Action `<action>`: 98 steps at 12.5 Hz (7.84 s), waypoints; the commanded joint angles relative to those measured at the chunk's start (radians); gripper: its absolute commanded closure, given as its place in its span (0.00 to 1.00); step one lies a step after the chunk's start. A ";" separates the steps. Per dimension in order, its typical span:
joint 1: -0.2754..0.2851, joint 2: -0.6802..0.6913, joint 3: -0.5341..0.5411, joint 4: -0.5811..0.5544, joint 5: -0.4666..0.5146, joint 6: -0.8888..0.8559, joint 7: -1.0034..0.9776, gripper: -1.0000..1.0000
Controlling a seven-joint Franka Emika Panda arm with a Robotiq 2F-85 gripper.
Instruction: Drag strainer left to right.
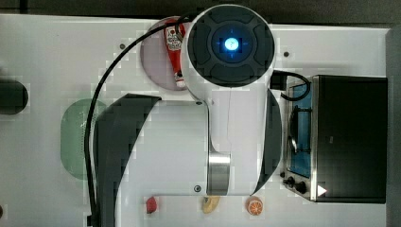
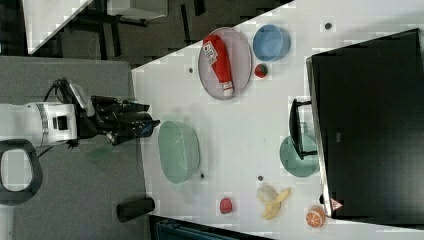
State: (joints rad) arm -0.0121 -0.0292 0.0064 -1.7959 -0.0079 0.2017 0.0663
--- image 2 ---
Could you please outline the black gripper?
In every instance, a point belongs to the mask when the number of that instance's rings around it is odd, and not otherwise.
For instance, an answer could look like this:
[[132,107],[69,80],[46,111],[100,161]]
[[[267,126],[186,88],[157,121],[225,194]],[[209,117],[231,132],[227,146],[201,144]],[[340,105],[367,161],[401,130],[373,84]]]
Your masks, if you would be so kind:
[[154,120],[147,113],[149,105],[104,96],[92,96],[90,101],[94,114],[88,116],[80,112],[79,139],[105,135],[116,146],[133,139],[150,137],[160,124],[159,120]]

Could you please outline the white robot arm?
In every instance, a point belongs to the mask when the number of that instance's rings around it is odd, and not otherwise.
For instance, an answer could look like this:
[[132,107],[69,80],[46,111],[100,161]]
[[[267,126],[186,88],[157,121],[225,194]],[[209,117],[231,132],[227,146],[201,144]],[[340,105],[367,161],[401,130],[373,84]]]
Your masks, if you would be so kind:
[[75,146],[82,139],[105,135],[116,146],[132,139],[149,137],[160,122],[147,113],[147,105],[119,102],[96,96],[88,105],[35,102],[1,106],[1,155],[19,150],[28,157],[32,178],[23,189],[1,187],[3,205],[19,205],[36,195],[43,172],[38,147],[60,144]]

